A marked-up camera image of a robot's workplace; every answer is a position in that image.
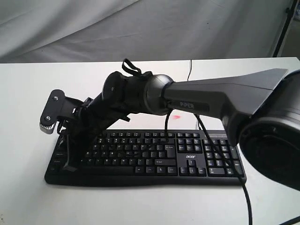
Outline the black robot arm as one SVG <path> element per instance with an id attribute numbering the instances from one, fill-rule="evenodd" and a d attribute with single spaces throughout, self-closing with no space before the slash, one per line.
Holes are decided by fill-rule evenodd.
<path id="1" fill-rule="evenodd" d="M 59 119 L 49 183 L 87 187 L 244 185 L 240 156 L 263 176 L 300 188 L 300 74 L 270 69 L 249 75 L 175 82 L 129 60 L 101 93 L 75 100 Z M 112 131 L 131 113 L 173 110 L 219 119 L 224 131 Z"/>

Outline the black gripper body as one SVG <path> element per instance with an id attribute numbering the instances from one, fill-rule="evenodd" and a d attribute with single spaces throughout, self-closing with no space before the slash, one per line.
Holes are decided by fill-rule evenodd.
<path id="1" fill-rule="evenodd" d="M 67 158 L 78 159 L 97 136 L 110 126 L 110 105 L 101 96 L 87 98 L 71 112 L 73 119 L 61 118 L 57 127 L 60 144 L 66 146 Z"/>

